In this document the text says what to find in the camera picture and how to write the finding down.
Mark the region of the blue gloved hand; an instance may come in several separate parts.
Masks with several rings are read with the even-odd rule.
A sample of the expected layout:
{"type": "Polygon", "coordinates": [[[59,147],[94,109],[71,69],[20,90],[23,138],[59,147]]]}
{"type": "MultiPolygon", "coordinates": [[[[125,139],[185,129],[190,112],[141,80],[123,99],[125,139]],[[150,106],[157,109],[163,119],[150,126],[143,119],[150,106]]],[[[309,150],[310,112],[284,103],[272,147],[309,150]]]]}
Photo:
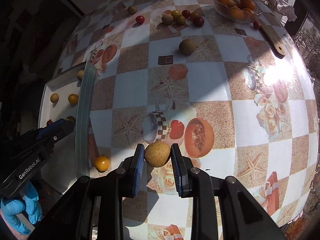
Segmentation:
{"type": "Polygon", "coordinates": [[[27,182],[22,189],[22,200],[1,199],[1,209],[4,220],[21,235],[29,235],[31,231],[17,218],[17,214],[25,211],[31,224],[36,224],[42,219],[42,209],[39,204],[39,194],[31,182],[27,182]]]}

